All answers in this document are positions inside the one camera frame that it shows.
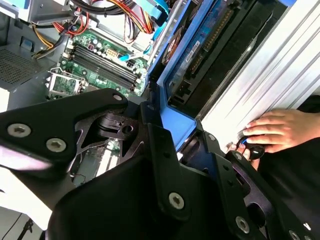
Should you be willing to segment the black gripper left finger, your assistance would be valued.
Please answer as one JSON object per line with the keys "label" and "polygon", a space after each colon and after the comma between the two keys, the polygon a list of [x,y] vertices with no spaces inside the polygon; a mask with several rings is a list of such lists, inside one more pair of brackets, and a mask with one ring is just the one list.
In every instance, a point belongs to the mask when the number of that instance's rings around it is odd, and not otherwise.
{"label": "black gripper left finger", "polygon": [[[74,187],[69,172],[77,155],[109,139],[120,140],[120,164]],[[37,197],[79,216],[97,217],[106,207],[129,204],[184,222],[190,217],[171,133],[163,126],[158,96],[139,104],[110,88],[0,115],[0,165]]]}

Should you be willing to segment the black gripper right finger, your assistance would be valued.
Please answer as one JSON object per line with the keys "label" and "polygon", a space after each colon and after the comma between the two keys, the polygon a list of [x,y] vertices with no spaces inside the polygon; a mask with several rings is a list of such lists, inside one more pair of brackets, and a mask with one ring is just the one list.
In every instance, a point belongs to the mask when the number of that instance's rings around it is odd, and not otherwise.
{"label": "black gripper right finger", "polygon": [[313,240],[297,216],[240,153],[223,154],[215,136],[196,123],[194,135],[206,160],[194,158],[198,170],[207,166],[217,184],[223,216],[237,240]]}

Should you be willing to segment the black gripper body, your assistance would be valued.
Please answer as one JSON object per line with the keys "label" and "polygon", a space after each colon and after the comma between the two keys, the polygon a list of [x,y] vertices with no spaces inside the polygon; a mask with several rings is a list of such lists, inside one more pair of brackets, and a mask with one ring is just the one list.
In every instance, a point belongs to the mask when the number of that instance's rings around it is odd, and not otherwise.
{"label": "black gripper body", "polygon": [[206,168],[179,163],[157,113],[139,115],[127,160],[68,193],[49,240],[237,240]]}

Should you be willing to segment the person's hand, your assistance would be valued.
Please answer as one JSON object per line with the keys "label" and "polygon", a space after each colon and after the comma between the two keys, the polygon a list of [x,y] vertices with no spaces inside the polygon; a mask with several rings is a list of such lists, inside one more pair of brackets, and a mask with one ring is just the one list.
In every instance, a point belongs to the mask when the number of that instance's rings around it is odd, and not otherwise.
{"label": "person's hand", "polygon": [[272,110],[243,130],[247,143],[264,145],[266,155],[253,160],[260,172],[320,170],[320,114]]}

